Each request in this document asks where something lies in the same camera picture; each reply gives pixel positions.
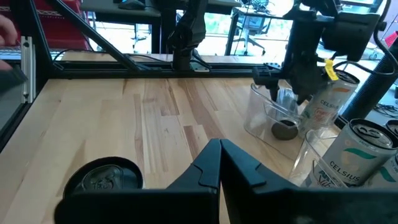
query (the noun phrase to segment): office chair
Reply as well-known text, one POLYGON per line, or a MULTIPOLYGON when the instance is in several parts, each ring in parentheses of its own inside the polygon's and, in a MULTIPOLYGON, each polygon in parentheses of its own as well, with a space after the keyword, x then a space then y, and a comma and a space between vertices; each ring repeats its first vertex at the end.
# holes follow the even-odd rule
POLYGON ((262 49, 262 56, 266 54, 265 48, 257 43, 257 41, 250 37, 251 35, 256 35, 256 34, 267 34, 269 27, 271 25, 271 20, 268 18, 261 18, 261 17, 251 17, 251 16, 240 16, 238 18, 238 29, 241 29, 241 38, 233 40, 233 42, 239 42, 239 41, 244 41, 244 47, 245 51, 243 55, 248 54, 248 43, 260 47, 262 49))

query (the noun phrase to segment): person's hand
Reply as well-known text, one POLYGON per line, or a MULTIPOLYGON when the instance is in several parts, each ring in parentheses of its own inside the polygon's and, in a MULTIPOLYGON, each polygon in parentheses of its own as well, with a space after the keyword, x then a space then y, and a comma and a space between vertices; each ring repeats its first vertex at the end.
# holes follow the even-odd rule
MULTIPOLYGON (((15 45, 18 38, 18 33, 11 20, 3 15, 0 15, 0 28, 4 32, 4 36, 0 36, 0 46, 4 46, 6 44, 15 45)), ((3 60, 0 60, 0 70, 10 69, 12 69, 12 67, 9 64, 3 60)))

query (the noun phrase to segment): yellow label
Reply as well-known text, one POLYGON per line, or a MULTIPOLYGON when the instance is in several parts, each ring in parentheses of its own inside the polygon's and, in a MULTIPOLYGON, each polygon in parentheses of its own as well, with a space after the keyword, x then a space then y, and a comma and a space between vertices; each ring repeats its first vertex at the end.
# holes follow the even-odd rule
POLYGON ((325 70, 326 70, 327 74, 329 75, 330 79, 333 81, 338 80, 336 72, 333 69, 333 60, 325 59, 325 63, 326 63, 325 70))

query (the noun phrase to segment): clear glass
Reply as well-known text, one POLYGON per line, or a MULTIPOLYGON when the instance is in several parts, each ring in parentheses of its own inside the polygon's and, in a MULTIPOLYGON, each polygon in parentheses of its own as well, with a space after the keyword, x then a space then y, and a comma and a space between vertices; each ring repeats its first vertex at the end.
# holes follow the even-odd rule
POLYGON ((300 116, 272 101, 269 96, 269 91, 264 86, 252 84, 246 120, 244 122, 245 130, 276 148, 288 158, 296 160, 303 139, 296 137, 292 140, 281 141, 275 138, 271 131, 271 127, 276 123, 279 123, 286 129, 297 128, 279 122, 276 119, 277 114, 282 114, 283 117, 294 122, 296 125, 300 123, 300 116))
POLYGON ((289 175, 289 181, 299 187, 347 188, 338 174, 322 159, 336 136, 316 131, 307 132, 300 153, 289 175))

